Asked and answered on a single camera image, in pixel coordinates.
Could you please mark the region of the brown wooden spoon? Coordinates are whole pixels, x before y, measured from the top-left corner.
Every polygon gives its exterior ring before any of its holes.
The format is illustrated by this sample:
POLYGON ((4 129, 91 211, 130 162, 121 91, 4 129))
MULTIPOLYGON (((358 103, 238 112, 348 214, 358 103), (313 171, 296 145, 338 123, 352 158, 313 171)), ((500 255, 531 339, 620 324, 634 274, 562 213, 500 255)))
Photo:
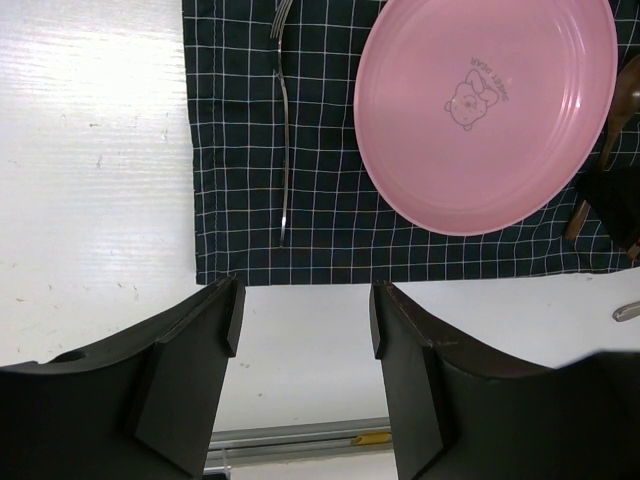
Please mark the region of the brown wooden spoon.
MULTIPOLYGON (((611 150, 622 132, 623 127, 639 110, 639 56, 634 56, 621 70, 616 79, 616 85, 609 113, 606 121, 606 137, 599 157, 587 172, 585 178, 593 177, 603 172, 609 165, 611 150)), ((582 199, 575 208, 566 228, 563 238, 575 241, 580 233, 590 211, 588 202, 582 199)))

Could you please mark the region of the dark checked cloth placemat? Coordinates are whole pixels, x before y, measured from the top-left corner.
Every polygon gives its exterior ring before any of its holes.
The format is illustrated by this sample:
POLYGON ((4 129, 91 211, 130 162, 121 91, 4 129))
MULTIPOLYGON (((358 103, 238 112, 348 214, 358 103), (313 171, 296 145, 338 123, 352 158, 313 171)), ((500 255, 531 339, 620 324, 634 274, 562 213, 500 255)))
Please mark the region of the dark checked cloth placemat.
POLYGON ((634 261, 595 215, 562 233, 573 186, 524 221, 447 237, 400 217, 377 193, 356 145, 353 94, 380 1, 297 1, 283 40, 290 189, 279 247, 284 115, 274 74, 273 1, 182 5, 193 143, 196 280, 251 286, 604 274, 634 261))

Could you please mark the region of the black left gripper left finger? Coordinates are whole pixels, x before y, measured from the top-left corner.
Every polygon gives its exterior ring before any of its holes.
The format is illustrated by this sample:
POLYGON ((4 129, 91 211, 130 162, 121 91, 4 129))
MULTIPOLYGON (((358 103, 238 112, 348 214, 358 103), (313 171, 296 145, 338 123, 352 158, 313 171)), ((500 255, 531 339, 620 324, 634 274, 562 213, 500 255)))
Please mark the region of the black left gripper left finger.
POLYGON ((5 479, 199 479, 245 287, 225 277, 100 341, 1 370, 5 479))

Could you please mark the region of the pink plastic plate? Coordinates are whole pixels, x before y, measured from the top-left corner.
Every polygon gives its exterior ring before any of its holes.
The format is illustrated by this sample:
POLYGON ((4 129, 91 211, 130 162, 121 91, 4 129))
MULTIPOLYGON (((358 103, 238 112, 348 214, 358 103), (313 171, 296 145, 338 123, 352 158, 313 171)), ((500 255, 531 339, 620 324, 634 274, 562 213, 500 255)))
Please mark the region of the pink plastic plate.
POLYGON ((591 153, 617 66, 606 1, 389 1, 356 76, 366 171, 426 230, 514 225, 591 153))

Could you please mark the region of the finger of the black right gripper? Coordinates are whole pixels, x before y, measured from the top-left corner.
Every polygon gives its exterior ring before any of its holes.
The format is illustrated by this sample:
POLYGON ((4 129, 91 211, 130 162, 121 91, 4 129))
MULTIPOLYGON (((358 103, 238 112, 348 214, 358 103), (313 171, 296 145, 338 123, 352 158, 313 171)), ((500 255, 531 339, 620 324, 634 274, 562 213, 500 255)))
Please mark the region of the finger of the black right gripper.
POLYGON ((577 183, 580 196, 595 211, 613 243, 639 259, 639 168, 586 173, 577 183))

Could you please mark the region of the silver metal fork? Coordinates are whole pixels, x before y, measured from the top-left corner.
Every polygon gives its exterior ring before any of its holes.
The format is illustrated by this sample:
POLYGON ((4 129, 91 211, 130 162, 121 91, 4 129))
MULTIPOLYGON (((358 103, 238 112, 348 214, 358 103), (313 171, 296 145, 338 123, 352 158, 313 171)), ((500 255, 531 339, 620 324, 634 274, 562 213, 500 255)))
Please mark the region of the silver metal fork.
POLYGON ((283 200, 282 215, 280 225, 279 247, 283 248, 286 243, 287 217, 289 207, 289 189, 290 189, 290 122, 289 122, 289 95, 286 86, 284 70, 283 70, 283 39, 286 22, 293 0, 282 0, 279 2, 270 31, 270 39, 275 41, 276 46, 276 66, 274 74, 279 82, 282 94, 283 115, 284 115, 284 159, 283 159, 283 200))

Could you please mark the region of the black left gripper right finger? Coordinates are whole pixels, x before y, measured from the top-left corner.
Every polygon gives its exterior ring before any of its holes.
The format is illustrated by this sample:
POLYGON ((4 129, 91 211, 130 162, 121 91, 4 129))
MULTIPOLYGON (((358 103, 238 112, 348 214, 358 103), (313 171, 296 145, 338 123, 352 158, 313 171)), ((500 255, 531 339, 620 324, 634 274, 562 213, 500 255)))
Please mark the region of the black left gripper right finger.
POLYGON ((601 351, 548 368, 497 350, 372 285, 380 362, 402 479, 635 479, 639 356, 601 351))

